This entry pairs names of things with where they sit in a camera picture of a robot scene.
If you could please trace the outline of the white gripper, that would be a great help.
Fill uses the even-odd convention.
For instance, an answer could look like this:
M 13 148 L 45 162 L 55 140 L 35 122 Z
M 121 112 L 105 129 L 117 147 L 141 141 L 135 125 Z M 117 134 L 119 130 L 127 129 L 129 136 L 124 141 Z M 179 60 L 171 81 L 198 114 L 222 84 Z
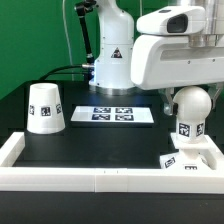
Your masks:
M 173 87 L 210 84 L 216 107 L 224 90 L 224 5 L 167 6 L 140 17 L 137 30 L 131 61 L 136 86 L 160 89 L 171 116 L 177 109 Z

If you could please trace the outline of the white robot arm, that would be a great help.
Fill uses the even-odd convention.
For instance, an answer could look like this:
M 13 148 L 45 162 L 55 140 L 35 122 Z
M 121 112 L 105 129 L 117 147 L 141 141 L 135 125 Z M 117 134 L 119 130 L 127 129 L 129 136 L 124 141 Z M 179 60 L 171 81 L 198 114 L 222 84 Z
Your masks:
M 97 0 L 100 55 L 90 88 L 121 95 L 158 89 L 174 113 L 176 87 L 207 85 L 215 101 L 224 89 L 224 0 L 171 0 L 132 22 L 114 0 Z

